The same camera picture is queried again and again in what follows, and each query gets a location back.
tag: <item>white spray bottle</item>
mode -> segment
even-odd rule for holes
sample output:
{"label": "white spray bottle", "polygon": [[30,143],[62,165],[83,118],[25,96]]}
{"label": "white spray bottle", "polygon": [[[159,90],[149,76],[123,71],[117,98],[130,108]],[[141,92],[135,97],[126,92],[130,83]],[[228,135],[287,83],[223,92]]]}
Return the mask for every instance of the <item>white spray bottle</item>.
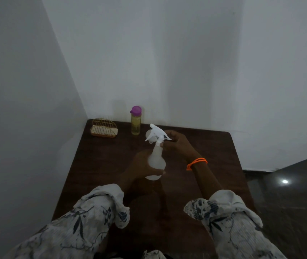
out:
{"label": "white spray bottle", "polygon": [[[171,139],[161,128],[155,126],[154,124],[150,124],[150,127],[152,128],[152,130],[147,131],[146,141],[149,141],[149,143],[156,142],[156,145],[153,148],[152,154],[148,158],[148,163],[152,168],[164,170],[164,168],[166,167],[166,161],[164,161],[164,159],[162,158],[163,148],[160,146],[160,144],[164,140]],[[161,175],[149,175],[146,178],[155,181],[160,179]]]}

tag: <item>wire rack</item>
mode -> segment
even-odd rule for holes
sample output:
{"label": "wire rack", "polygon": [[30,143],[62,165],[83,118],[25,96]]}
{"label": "wire rack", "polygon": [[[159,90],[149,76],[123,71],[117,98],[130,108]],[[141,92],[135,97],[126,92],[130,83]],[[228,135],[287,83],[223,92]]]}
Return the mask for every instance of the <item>wire rack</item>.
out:
{"label": "wire rack", "polygon": [[92,120],[90,132],[93,136],[114,138],[118,134],[118,128],[114,122],[108,119],[96,118]]}

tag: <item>brown table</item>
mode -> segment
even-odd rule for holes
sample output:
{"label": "brown table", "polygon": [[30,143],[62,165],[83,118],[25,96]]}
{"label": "brown table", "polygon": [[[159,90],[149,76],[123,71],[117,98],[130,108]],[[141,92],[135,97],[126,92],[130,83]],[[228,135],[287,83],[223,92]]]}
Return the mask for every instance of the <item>brown table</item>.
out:
{"label": "brown table", "polygon": [[[116,174],[125,170],[137,152],[153,149],[153,145],[144,142],[149,125],[143,124],[140,135],[134,136],[130,123],[116,124],[118,135],[109,139],[92,136],[92,120],[87,121],[53,219],[71,210],[81,196],[95,187],[110,183]],[[185,134],[208,160],[210,169],[223,187],[241,196],[247,207],[255,210],[228,132],[168,126],[160,128]],[[124,203],[130,207],[131,219],[124,229],[112,226],[108,251],[214,251],[212,240],[202,224],[183,212],[188,201],[201,197],[194,174],[186,171],[186,163],[176,153],[164,152],[163,157],[167,163],[167,173],[157,181],[137,181],[126,196]]]}

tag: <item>orange thread bracelet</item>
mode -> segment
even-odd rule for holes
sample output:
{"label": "orange thread bracelet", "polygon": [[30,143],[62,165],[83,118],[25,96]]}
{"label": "orange thread bracelet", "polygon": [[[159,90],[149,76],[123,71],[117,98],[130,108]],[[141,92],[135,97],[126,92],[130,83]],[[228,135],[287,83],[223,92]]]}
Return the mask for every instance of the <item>orange thread bracelet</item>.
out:
{"label": "orange thread bracelet", "polygon": [[199,163],[199,162],[206,162],[207,163],[207,160],[205,158],[197,158],[195,159],[193,162],[191,162],[190,164],[187,165],[187,171],[192,171],[191,169],[191,165],[192,164],[196,164],[196,163]]}

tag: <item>rolled-up sleeve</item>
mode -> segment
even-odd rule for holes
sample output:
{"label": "rolled-up sleeve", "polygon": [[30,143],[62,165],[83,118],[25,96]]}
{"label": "rolled-up sleeve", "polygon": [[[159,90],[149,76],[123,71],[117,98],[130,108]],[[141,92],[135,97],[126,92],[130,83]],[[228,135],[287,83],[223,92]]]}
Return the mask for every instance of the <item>rolled-up sleeve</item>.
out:
{"label": "rolled-up sleeve", "polygon": [[219,258],[286,258],[260,231],[260,217],[233,191],[190,201],[184,211],[205,226]]}
{"label": "rolled-up sleeve", "polygon": [[93,258],[111,224],[124,228],[130,220],[123,196],[117,184],[96,187],[4,258]]}

